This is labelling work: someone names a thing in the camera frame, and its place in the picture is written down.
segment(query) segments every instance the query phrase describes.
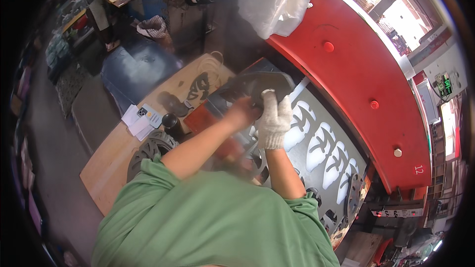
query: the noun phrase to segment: paper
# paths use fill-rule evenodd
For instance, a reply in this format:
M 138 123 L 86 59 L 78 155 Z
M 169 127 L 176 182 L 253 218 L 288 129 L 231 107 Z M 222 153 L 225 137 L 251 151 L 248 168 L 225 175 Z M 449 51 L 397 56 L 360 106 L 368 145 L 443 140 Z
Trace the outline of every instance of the paper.
M 137 133 L 137 135 L 135 136 L 139 141 L 142 141 L 144 138 L 146 138 L 148 136 L 148 134 L 150 134 L 150 132 L 152 132 L 155 128 L 152 126 L 152 125 L 149 125 L 147 127 L 145 127 L 142 131 L 140 131 L 139 133 Z
M 147 126 L 150 126 L 150 121 L 145 117 L 141 116 L 140 119 L 136 120 L 136 122 L 129 127 L 130 133 L 133 136 L 136 136 L 140 131 L 144 130 Z
M 130 104 L 129 108 L 122 116 L 122 121 L 127 125 L 128 128 L 132 126 L 140 117 L 137 115 L 139 108 L 137 105 Z

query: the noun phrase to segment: control panel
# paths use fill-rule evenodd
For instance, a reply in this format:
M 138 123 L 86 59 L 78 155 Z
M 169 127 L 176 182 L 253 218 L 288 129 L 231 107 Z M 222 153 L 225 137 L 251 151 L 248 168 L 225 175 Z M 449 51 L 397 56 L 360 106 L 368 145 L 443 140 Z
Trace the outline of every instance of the control panel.
M 371 211 L 374 216 L 387 217 L 387 218 L 411 218 L 420 217 L 423 214 L 423 208 L 413 208 L 407 210 L 384 210 L 384 211 Z

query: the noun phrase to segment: number 12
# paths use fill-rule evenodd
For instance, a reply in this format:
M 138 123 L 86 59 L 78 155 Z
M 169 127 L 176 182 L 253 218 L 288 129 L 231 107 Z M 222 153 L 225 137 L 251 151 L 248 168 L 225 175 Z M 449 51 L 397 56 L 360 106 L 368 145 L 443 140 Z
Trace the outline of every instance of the number 12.
M 421 174 L 421 173 L 424 173 L 424 169 L 422 169 L 422 165 L 420 165 L 419 167 L 414 167 L 414 170 L 416 171 L 416 174 Z

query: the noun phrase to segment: green exit sign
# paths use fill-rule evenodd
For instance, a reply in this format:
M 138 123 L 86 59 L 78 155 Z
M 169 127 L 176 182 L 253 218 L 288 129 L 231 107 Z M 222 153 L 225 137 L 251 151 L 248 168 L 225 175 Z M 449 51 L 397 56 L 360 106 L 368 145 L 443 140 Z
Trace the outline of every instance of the green exit sign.
M 440 96 L 449 96 L 452 94 L 452 84 L 450 83 L 450 78 L 447 73 L 444 74 L 437 74 L 435 76 L 437 89 L 439 90 Z

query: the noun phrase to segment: thermos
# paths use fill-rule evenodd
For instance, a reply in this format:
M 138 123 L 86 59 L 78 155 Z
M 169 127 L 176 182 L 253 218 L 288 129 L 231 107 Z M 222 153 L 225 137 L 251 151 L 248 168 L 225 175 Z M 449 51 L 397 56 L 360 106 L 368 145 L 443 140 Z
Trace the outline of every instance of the thermos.
M 168 113 L 162 118 L 163 128 L 165 132 L 173 137 L 176 141 L 181 141 L 185 137 L 183 128 L 181 128 L 180 119 L 175 114 Z

